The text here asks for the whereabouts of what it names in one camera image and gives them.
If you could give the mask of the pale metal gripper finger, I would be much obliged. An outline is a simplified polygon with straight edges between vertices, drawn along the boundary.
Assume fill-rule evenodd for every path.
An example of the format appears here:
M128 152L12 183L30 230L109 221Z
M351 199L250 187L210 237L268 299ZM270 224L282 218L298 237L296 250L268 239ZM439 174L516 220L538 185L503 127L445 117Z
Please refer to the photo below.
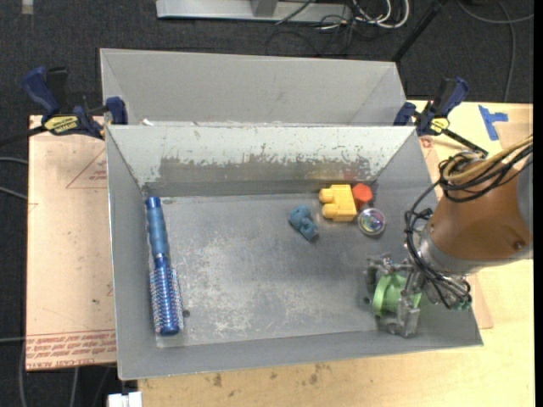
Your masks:
M413 337L417 332L420 309L408 297L400 297L390 309L378 318L379 328L404 338Z
M367 289L375 289L381 276L391 275L401 269L402 264L394 263L389 254L368 257L364 270Z

